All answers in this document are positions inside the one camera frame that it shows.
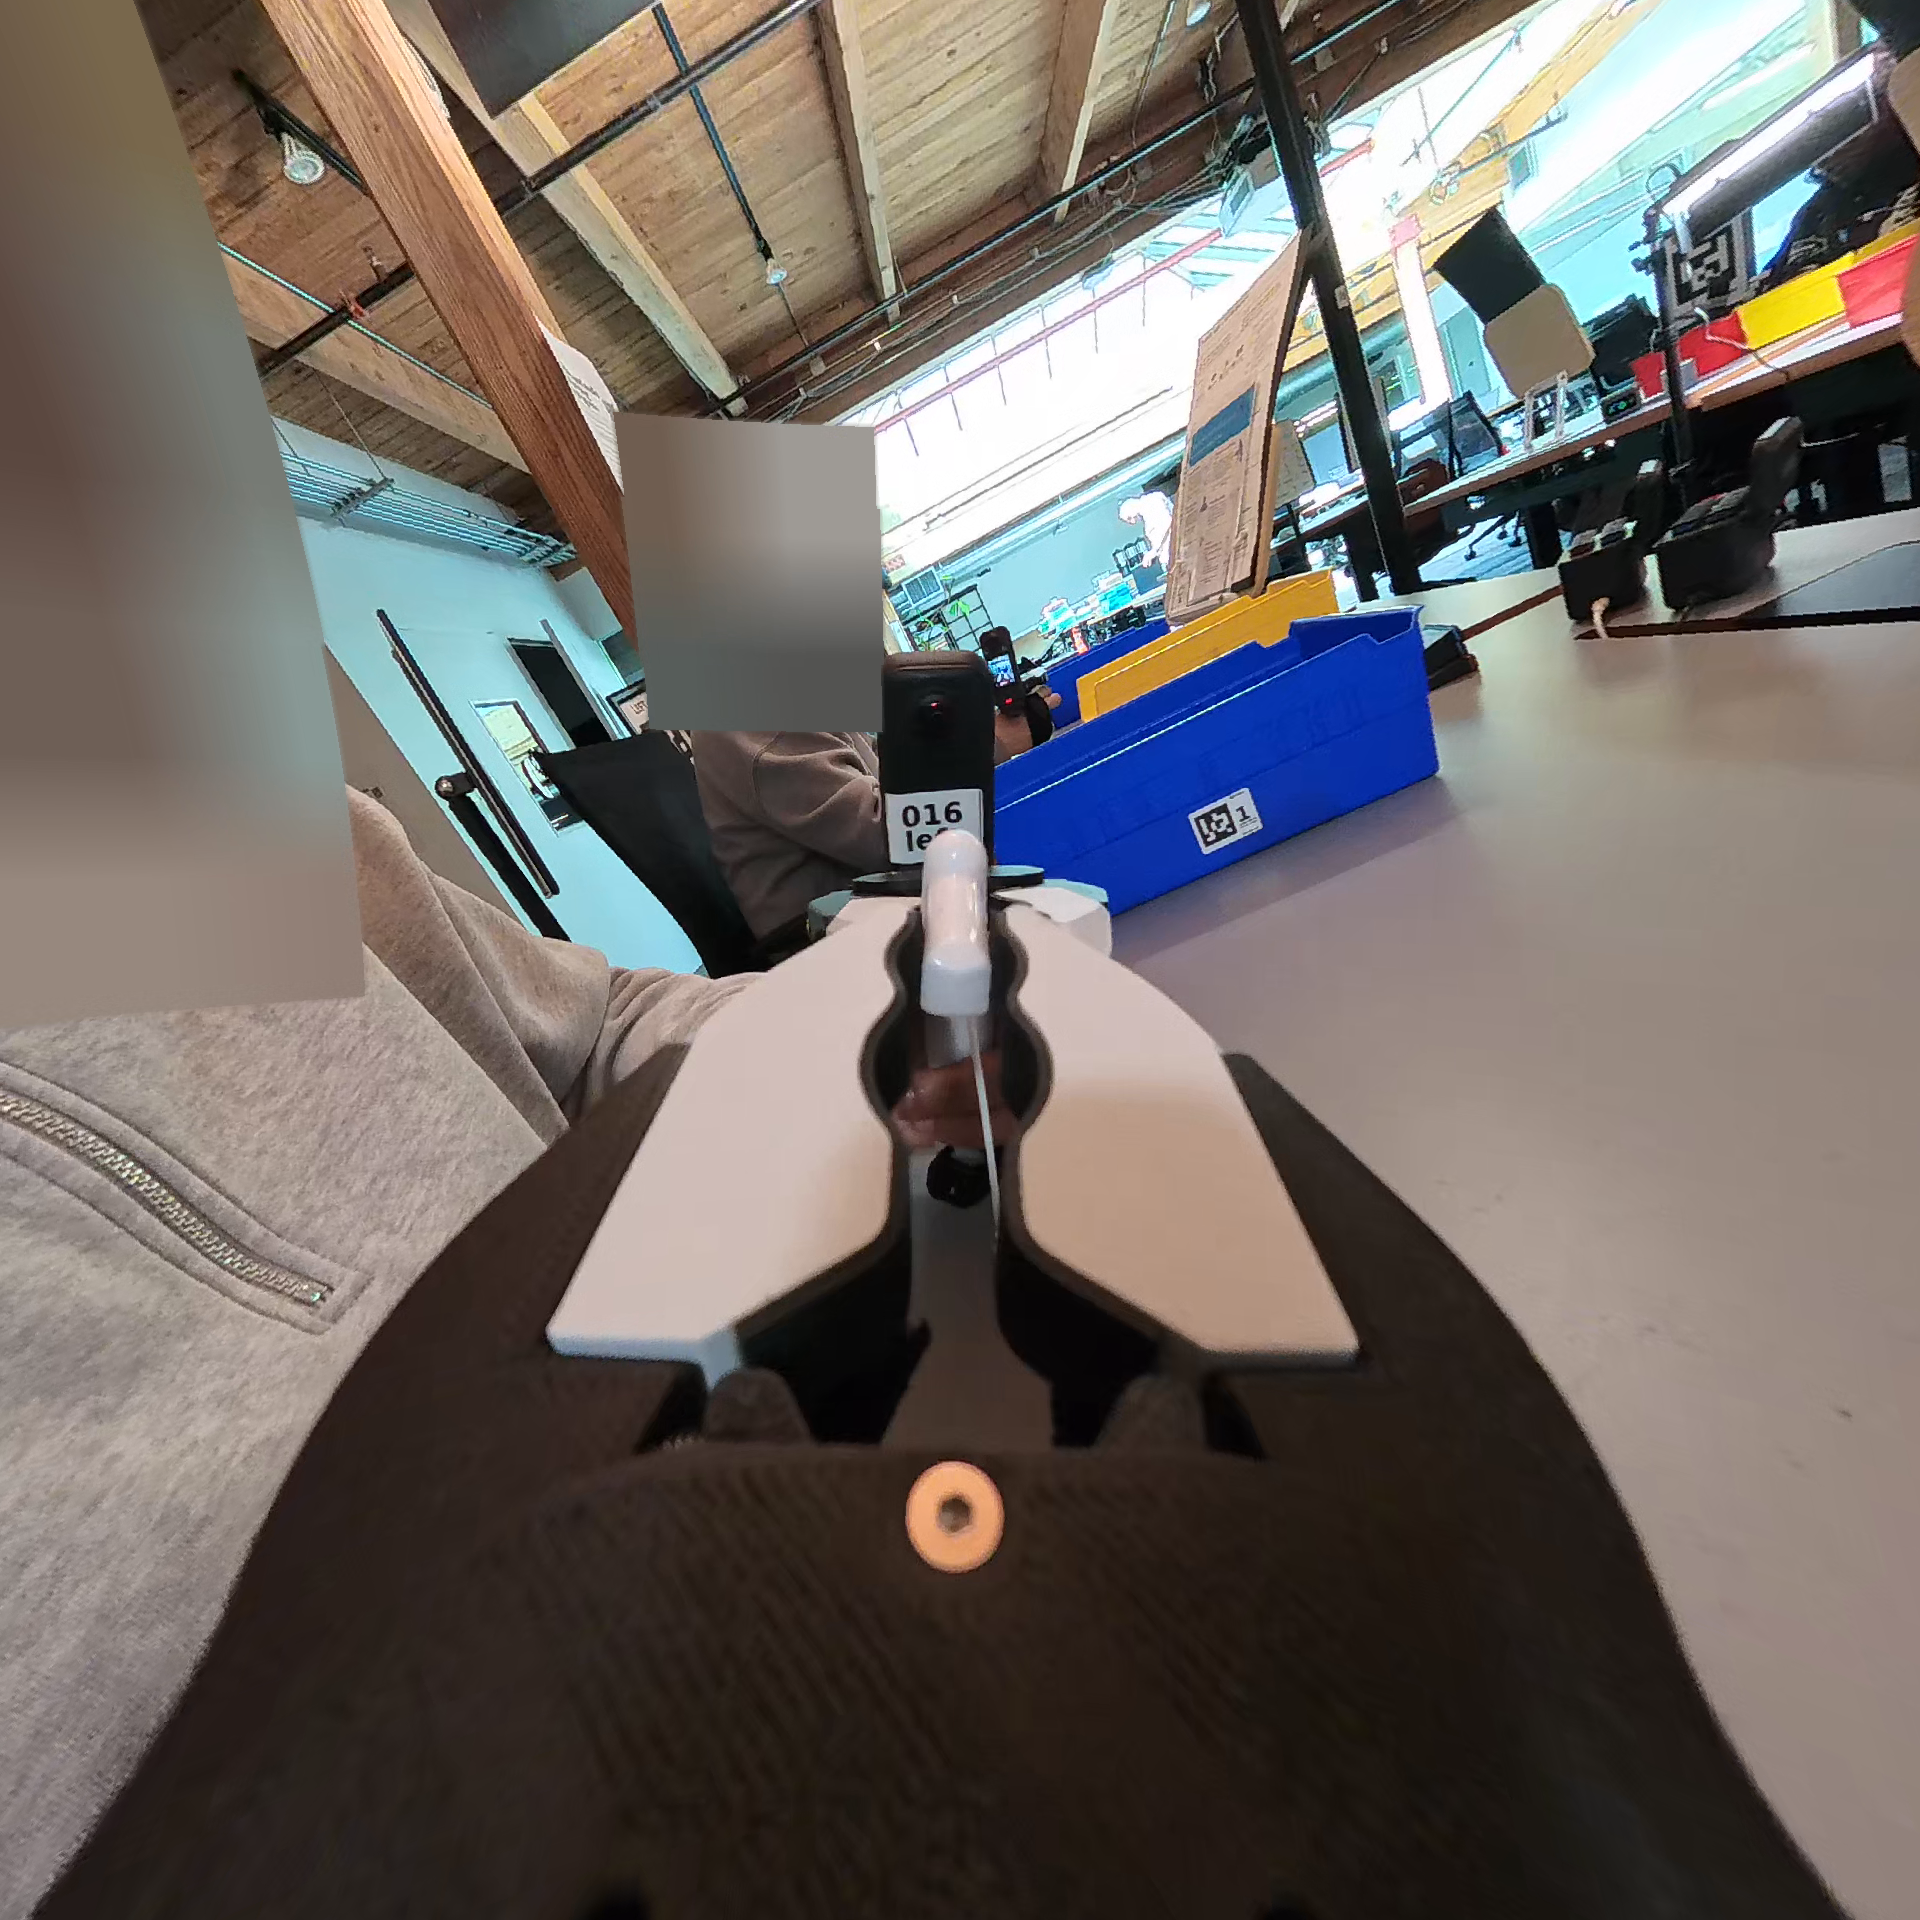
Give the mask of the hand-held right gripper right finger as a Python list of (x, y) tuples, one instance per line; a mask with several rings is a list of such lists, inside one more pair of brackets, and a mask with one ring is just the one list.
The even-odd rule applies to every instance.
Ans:
[(1002, 917), (998, 1312), (1036, 1374), (1337, 1370), (1361, 1337), (1209, 1033), (1048, 917)]

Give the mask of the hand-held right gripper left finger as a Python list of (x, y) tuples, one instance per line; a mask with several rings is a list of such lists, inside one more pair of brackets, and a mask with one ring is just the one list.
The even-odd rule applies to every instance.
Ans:
[(561, 1305), (570, 1358), (739, 1368), (793, 1385), (880, 1371), (907, 1334), (906, 1154), (873, 1055), (896, 950), (836, 934), (688, 1048)]

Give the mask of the white plastic piece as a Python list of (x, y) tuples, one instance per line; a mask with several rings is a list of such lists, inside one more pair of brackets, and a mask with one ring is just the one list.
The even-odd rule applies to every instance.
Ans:
[(977, 1160), (993, 1210), (999, 1210), (999, 1167), (985, 1049), (993, 1027), (990, 875), (985, 843), (964, 829), (938, 833), (922, 870), (920, 1008), (928, 1067), (971, 1072), (982, 1149)]

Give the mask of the person's left forearm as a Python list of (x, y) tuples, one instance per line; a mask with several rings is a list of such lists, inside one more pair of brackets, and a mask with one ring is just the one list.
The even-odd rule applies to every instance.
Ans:
[(761, 971), (714, 982), (616, 968), (608, 975), (607, 1008), (591, 1023), (583, 1067), (562, 1097), (566, 1119), (582, 1120), (663, 1049), (691, 1045), (711, 1018), (766, 979)]

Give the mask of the person's left hand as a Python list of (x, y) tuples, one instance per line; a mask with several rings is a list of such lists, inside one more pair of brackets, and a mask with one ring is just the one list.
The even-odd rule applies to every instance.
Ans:
[(907, 1077), (892, 1126), (915, 1150), (983, 1154), (993, 1146), (987, 1089), (985, 1066), (971, 1055), (956, 1064), (923, 1064)]

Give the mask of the black office chair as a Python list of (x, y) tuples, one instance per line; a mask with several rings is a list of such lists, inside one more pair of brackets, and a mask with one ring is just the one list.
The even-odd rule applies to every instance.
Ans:
[(665, 731), (647, 730), (536, 765), (567, 810), (591, 826), (647, 888), (694, 944), (708, 977), (766, 971), (714, 853), (691, 758)]

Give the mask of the blue plastic bin with label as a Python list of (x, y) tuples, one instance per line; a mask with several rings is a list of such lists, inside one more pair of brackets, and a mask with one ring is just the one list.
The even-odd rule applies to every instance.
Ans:
[(998, 773), (994, 853), (1163, 898), (1439, 773), (1416, 608), (1318, 615), (1089, 719)]

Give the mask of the brown cardboard sheet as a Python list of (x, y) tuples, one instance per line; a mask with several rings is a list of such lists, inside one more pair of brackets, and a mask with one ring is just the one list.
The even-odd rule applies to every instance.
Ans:
[(1198, 344), (1163, 602), (1175, 631), (1266, 587), (1275, 389), (1306, 285), (1295, 237)]

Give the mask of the black metal pole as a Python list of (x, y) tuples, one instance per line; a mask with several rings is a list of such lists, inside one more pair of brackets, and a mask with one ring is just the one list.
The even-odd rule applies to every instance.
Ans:
[(1419, 563), (1408, 538), (1401, 486), (1386, 438), (1386, 419), (1366, 366), (1353, 297), (1337, 256), (1337, 240), (1328, 215), (1313, 133), (1300, 95), (1291, 81), (1280, 11), (1274, 3), (1238, 3), (1239, 31), (1255, 72), (1268, 142), (1288, 189), (1303, 263), (1313, 282), (1336, 395), (1359, 459), (1367, 517), (1377, 551), (1392, 591), (1417, 593), (1425, 585)]

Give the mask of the small black charger block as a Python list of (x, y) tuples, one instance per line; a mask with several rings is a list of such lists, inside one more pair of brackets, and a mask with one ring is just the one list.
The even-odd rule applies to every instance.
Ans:
[(1648, 602), (1648, 557), (1672, 521), (1667, 467), (1648, 459), (1634, 473), (1616, 517), (1572, 538), (1560, 563), (1563, 608), (1575, 626), (1598, 631)]

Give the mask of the long wooden desk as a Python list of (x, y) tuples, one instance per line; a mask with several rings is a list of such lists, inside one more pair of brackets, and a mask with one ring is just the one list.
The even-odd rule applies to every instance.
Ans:
[[(1904, 317), (1896, 309), (1864, 322), (1828, 321), (1804, 328), (1762, 352), (1744, 352), (1736, 362), (1706, 373), (1684, 386), (1691, 413), (1712, 413), (1790, 385), (1828, 373), (1904, 344)], [(1598, 448), (1618, 448), (1668, 423), (1668, 395), (1646, 400), (1626, 416), (1579, 423), (1529, 448), (1508, 450), (1502, 459), (1474, 470), (1406, 505), (1408, 525), (1439, 520), (1442, 512), (1489, 498), (1502, 490), (1527, 486), (1534, 473), (1555, 471), (1584, 459)], [(1324, 512), (1300, 521), (1307, 544), (1345, 541), (1351, 530), (1375, 534), (1375, 520), (1363, 497), (1339, 498)]]

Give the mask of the large black charger block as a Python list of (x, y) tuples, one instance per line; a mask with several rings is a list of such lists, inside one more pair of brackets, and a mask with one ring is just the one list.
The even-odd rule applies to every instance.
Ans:
[(1700, 498), (1662, 534), (1650, 559), (1672, 614), (1738, 599), (1769, 573), (1804, 439), (1801, 419), (1775, 422), (1751, 448), (1744, 486)]

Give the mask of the small red plastic bin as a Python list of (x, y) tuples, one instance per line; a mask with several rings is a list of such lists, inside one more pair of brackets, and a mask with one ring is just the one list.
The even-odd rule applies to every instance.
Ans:
[[(1703, 377), (1712, 377), (1743, 359), (1750, 346), (1739, 313), (1689, 328), (1675, 341), (1674, 358), (1683, 371), (1683, 386), (1691, 392)], [(1667, 347), (1656, 341), (1630, 365), (1630, 376), (1643, 403), (1667, 395)]]

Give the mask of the small yellow plastic bin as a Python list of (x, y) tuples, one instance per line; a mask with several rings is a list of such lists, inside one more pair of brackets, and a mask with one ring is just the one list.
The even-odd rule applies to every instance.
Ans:
[(1768, 352), (1814, 330), (1843, 322), (1846, 302), (1841, 278), (1854, 263), (1854, 254), (1843, 254), (1739, 305), (1736, 321), (1739, 322), (1744, 346), (1751, 352)]

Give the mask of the large red plastic bin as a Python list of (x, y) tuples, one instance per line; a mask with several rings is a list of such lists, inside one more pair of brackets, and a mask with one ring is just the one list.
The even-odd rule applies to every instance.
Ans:
[(1902, 225), (1868, 247), (1862, 247), (1839, 271), (1841, 311), (1850, 330), (1864, 330), (1902, 317), (1915, 245), (1918, 222)]

